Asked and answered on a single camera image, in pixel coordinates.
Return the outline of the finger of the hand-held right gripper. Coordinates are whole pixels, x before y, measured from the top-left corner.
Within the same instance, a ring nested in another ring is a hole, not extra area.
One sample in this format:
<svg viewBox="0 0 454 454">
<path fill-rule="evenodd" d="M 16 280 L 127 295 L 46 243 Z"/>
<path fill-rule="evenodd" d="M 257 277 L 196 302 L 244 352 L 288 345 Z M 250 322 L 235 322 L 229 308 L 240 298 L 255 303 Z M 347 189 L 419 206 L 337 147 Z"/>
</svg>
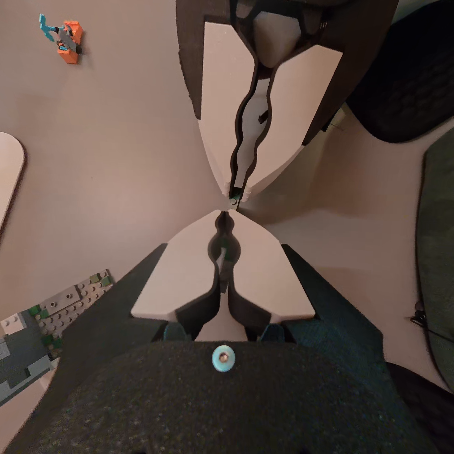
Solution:
<svg viewBox="0 0 454 454">
<path fill-rule="evenodd" d="M 249 94 L 253 55 L 231 25 L 205 22 L 201 90 L 201 138 L 224 196 L 233 181 L 231 157 L 237 146 L 236 118 Z"/>
<path fill-rule="evenodd" d="M 268 121 L 257 142 L 257 162 L 245 182 L 243 201 L 269 186 L 302 150 L 342 57 L 343 52 L 316 44 L 279 65 L 267 92 Z"/>
</svg>

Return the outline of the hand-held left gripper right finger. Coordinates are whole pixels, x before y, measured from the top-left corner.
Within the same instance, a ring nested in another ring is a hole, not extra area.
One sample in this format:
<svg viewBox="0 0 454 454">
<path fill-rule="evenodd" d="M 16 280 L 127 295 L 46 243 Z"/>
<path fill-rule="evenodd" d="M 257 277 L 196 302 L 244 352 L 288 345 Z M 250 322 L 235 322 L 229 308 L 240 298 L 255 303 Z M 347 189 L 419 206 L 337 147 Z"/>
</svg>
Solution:
<svg viewBox="0 0 454 454">
<path fill-rule="evenodd" d="M 238 211 L 229 210 L 228 215 L 234 245 L 230 315 L 256 337 L 270 324 L 312 320 L 315 309 L 281 243 Z"/>
</svg>

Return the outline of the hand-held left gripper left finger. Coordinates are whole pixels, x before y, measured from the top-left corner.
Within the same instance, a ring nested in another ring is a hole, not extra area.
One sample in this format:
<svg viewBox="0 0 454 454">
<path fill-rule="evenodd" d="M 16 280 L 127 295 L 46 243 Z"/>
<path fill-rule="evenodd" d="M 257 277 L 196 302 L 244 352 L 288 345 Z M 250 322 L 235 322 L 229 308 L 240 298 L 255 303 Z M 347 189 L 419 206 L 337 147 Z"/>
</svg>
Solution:
<svg viewBox="0 0 454 454">
<path fill-rule="evenodd" d="M 179 323 L 195 340 L 219 312 L 227 212 L 214 210 L 176 234 L 131 309 L 134 318 Z"/>
</svg>

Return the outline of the dark green plate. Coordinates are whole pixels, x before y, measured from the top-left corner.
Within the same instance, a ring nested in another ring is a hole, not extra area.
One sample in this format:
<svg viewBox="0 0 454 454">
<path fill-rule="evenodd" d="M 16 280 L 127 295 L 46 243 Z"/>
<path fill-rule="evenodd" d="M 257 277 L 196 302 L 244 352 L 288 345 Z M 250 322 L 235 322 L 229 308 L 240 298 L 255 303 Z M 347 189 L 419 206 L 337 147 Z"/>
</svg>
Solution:
<svg viewBox="0 0 454 454">
<path fill-rule="evenodd" d="M 229 198 L 230 208 L 237 210 L 240 205 L 240 189 L 234 188 L 233 196 Z M 232 258 L 232 253 L 235 247 L 231 245 L 231 240 L 227 234 L 224 234 L 220 240 L 220 254 L 217 258 L 217 265 L 220 279 L 220 291 L 222 294 L 227 294 L 230 276 L 233 274 L 235 262 Z"/>
</svg>

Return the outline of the black mesh cushion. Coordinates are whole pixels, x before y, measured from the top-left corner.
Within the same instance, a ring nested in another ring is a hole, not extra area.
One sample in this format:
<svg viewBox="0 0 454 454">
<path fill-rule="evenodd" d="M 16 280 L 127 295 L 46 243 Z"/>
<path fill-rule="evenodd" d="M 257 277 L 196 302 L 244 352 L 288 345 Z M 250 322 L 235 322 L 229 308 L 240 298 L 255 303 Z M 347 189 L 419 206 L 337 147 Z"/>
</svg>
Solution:
<svg viewBox="0 0 454 454">
<path fill-rule="evenodd" d="M 393 24 L 347 105 L 388 143 L 417 139 L 453 117 L 454 2 L 429 3 Z"/>
</svg>

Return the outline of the grey brick build on baseplate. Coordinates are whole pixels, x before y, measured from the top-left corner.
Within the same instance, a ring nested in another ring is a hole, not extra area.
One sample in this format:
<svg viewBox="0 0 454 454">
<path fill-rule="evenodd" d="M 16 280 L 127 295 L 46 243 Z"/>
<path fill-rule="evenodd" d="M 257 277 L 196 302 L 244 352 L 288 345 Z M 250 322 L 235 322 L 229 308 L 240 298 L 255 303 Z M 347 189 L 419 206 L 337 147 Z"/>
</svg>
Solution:
<svg viewBox="0 0 454 454">
<path fill-rule="evenodd" d="M 113 286 L 104 269 L 1 321 L 0 405 L 54 370 L 63 331 Z"/>
</svg>

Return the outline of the orange brick mini build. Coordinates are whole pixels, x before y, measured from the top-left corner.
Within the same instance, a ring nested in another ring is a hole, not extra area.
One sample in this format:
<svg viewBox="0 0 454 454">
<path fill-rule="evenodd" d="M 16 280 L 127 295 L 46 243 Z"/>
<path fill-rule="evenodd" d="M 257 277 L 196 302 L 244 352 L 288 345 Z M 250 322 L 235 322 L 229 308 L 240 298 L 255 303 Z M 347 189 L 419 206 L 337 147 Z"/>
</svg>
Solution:
<svg viewBox="0 0 454 454">
<path fill-rule="evenodd" d="M 58 54 L 67 64 L 76 65 L 83 53 L 81 41 L 82 26 L 78 21 L 67 20 L 62 26 L 49 26 L 44 14 L 39 15 L 39 26 L 47 39 L 56 43 Z"/>
</svg>

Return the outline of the dark cloth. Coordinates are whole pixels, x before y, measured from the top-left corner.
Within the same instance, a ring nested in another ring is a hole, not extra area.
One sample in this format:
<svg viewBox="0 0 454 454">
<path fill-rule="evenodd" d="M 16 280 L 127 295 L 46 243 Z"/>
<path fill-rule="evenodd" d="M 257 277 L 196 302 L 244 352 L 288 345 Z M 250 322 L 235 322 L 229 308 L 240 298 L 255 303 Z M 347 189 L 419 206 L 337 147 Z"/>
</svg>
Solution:
<svg viewBox="0 0 454 454">
<path fill-rule="evenodd" d="M 420 428 L 442 454 L 454 452 L 454 396 L 422 376 L 386 363 L 394 385 Z"/>
</svg>

